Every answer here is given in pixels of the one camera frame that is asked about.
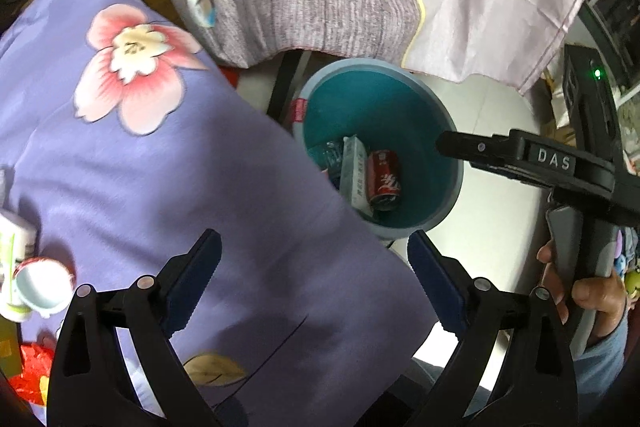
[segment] purple fabric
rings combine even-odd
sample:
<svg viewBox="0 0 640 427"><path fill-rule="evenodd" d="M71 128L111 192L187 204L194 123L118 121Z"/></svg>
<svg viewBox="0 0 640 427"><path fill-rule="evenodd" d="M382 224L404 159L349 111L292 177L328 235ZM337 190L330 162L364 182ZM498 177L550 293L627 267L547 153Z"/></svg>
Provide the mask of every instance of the purple fabric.
<svg viewBox="0 0 640 427"><path fill-rule="evenodd" d="M210 70L179 70L184 101L148 136L117 111L76 118L73 93L96 53L86 33L113 4L166 23L141 0L37 0L0 40L6 206L39 227L41 255L98 291L158 272L214 228L222 262L172 338L180 359L215 351L250 375L303 322L236 394L242 414L252 427L353 425L436 320L417 279L204 52ZM63 316L32 317L24 340ZM237 388L203 394L215 404Z"/></svg>

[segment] blue sleeve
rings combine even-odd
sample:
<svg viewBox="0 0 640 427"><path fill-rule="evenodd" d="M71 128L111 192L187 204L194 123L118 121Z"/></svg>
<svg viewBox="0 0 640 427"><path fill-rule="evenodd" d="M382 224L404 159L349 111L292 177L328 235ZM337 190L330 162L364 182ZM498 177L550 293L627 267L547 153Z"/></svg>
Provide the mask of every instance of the blue sleeve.
<svg viewBox="0 0 640 427"><path fill-rule="evenodd" d="M587 349L574 360L578 386L578 412L588 415L622 371L628 331L627 313L618 327L604 340Z"/></svg>

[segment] coca-cola can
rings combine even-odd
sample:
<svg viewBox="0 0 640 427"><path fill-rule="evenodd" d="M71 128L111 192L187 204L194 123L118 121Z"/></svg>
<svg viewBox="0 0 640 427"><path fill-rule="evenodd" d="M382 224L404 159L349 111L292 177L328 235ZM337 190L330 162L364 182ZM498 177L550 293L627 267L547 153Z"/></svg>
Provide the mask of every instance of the coca-cola can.
<svg viewBox="0 0 640 427"><path fill-rule="evenodd" d="M400 162L388 149L373 151L367 160L367 198L376 210L394 210L400 203Z"/></svg>

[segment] paper cup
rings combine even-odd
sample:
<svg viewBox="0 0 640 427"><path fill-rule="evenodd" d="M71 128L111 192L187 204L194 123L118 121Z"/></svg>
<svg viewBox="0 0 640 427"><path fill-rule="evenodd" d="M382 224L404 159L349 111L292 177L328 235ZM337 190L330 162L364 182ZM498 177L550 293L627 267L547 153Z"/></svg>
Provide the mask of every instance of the paper cup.
<svg viewBox="0 0 640 427"><path fill-rule="evenodd" d="M48 319L71 302L75 277L60 261L34 257L15 269L14 285L20 300Z"/></svg>

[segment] trash bin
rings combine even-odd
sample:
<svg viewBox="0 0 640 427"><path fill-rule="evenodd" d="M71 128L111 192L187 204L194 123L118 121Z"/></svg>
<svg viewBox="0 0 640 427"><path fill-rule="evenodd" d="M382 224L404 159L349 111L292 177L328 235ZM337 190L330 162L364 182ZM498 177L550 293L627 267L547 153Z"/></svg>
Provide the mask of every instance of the trash bin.
<svg viewBox="0 0 640 427"><path fill-rule="evenodd" d="M401 203L396 210L362 216L380 239L430 230L449 214L462 185L462 162L435 147L453 121L435 94L411 73L382 60L347 58L314 74L294 102L292 130L311 147L357 135L369 150L399 157Z"/></svg>

